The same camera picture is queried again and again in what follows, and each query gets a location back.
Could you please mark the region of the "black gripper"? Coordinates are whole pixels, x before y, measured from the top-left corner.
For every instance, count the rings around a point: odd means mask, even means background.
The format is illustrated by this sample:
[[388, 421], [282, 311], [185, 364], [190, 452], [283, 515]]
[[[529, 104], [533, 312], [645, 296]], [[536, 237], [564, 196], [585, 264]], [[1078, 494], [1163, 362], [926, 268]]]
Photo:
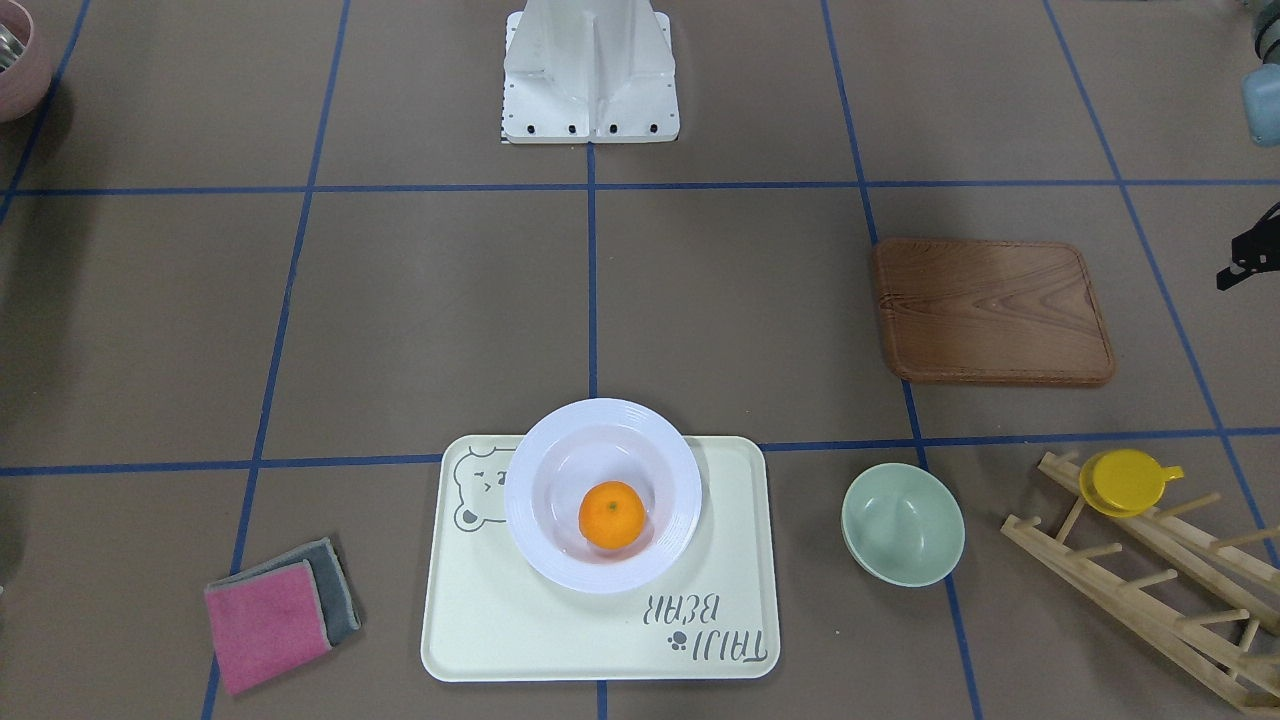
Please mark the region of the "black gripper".
[[1216, 288], [1228, 291], [1267, 272], [1279, 270], [1279, 204], [1274, 204], [1248, 231], [1231, 240], [1231, 259], [1216, 274]]

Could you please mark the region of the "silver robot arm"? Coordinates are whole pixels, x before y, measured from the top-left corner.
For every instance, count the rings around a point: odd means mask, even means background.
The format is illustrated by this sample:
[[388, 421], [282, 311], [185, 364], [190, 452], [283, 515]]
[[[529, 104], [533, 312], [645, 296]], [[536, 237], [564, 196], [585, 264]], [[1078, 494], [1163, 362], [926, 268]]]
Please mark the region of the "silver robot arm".
[[[1242, 81], [1242, 101], [1252, 141], [1279, 145], [1279, 3], [1244, 1], [1251, 15], [1251, 44], [1260, 67]], [[1217, 290], [1279, 269], [1279, 205], [1274, 204], [1245, 232], [1231, 240], [1231, 259], [1215, 277]]]

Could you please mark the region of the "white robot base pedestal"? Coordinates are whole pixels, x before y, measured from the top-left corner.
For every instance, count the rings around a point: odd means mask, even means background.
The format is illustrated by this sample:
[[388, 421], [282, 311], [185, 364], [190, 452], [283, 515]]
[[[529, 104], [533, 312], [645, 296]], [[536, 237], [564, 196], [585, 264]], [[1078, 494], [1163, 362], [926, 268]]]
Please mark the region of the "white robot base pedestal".
[[681, 117], [669, 17], [649, 1], [529, 1], [506, 18], [507, 143], [666, 143]]

